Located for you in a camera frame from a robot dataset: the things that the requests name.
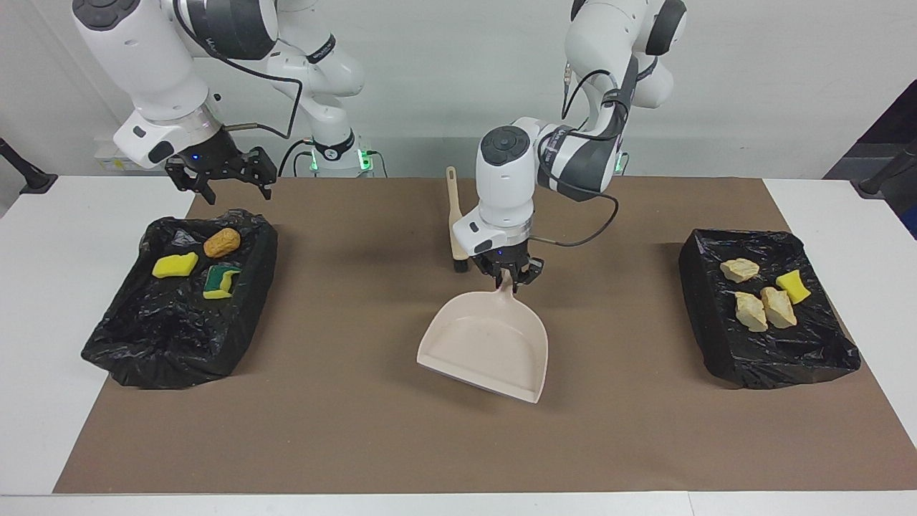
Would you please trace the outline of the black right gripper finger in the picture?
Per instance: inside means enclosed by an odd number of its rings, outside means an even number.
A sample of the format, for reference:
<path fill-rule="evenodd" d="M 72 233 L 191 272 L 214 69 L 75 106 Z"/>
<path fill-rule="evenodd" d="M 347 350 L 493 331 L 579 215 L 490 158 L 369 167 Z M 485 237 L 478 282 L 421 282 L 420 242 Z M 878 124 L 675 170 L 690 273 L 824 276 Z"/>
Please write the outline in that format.
<path fill-rule="evenodd" d="M 262 147 L 238 153 L 227 160 L 227 177 L 256 186 L 263 199 L 272 199 L 272 186 L 278 179 L 277 166 Z"/>
<path fill-rule="evenodd" d="M 216 193 L 209 186 L 206 174 L 196 173 L 194 176 L 188 172 L 186 164 L 179 158 L 169 158 L 165 161 L 165 172 L 170 177 L 173 185 L 180 191 L 190 191 L 203 197 L 209 205 L 216 205 Z"/>

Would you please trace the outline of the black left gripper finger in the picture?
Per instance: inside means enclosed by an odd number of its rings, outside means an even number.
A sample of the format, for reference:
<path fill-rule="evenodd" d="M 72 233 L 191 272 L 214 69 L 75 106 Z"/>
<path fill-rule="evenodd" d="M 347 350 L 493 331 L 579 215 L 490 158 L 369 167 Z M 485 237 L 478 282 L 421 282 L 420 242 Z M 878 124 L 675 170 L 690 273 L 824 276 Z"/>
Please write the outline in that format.
<path fill-rule="evenodd" d="M 490 254 L 477 254 L 471 260 L 482 274 L 494 279 L 494 288 L 498 290 L 502 285 L 502 267 Z"/>
<path fill-rule="evenodd" d="M 544 260 L 527 256 L 524 264 L 518 264 L 513 271 L 513 293 L 516 294 L 521 285 L 530 285 L 538 278 L 544 268 Z"/>

